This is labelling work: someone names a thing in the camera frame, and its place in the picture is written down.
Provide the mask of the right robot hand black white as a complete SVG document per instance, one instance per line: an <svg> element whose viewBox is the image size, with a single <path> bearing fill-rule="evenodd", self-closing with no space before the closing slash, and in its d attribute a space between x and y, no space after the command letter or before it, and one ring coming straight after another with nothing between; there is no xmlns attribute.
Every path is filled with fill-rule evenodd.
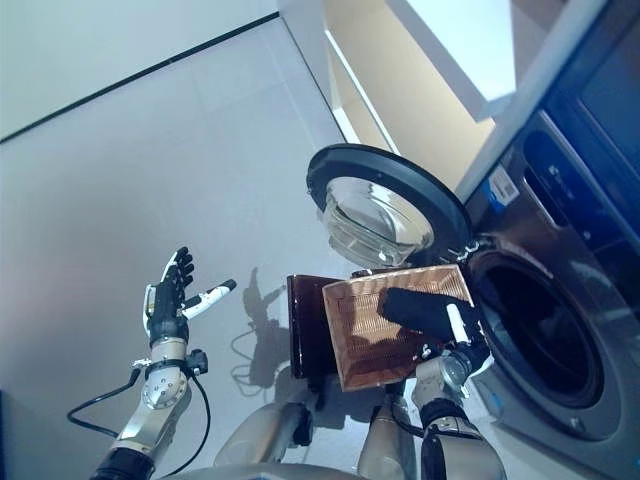
<svg viewBox="0 0 640 480"><path fill-rule="evenodd" d="M456 342L455 352L466 356L475 367L483 364L489 358L490 350L483 333L480 310L461 302L447 304L446 312Z"/></svg>

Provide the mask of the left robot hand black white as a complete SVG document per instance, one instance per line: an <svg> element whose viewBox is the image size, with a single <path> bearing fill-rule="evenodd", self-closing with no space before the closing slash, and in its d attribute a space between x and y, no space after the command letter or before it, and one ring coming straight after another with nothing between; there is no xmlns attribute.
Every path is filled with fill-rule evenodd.
<svg viewBox="0 0 640 480"><path fill-rule="evenodd" d="M145 288L142 322L149 344L165 338L188 341L188 323L206 312L237 286L233 279L196 294L186 296L187 287L193 282L193 256L187 247L176 250L164 267L161 279Z"/></svg>

